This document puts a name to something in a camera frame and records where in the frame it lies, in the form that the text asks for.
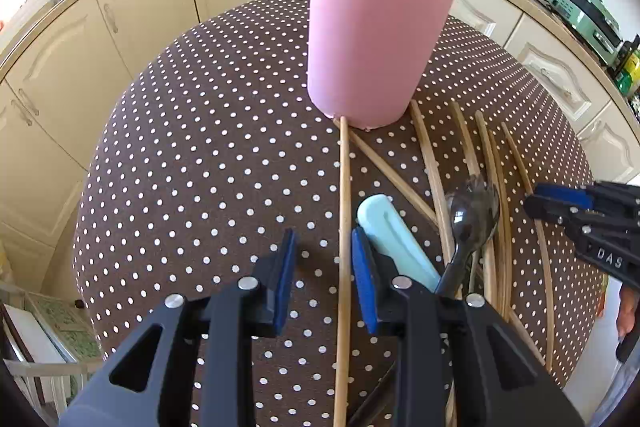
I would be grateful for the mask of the person's hand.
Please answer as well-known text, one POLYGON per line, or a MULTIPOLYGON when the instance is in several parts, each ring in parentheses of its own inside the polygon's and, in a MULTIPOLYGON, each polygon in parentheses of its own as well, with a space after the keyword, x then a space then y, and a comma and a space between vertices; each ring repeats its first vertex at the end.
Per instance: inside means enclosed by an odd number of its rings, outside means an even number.
POLYGON ((634 328, 634 314, 639 302, 639 294, 631 287, 623 285, 620 288, 620 307, 618 308, 616 327, 618 339, 622 340, 634 328))

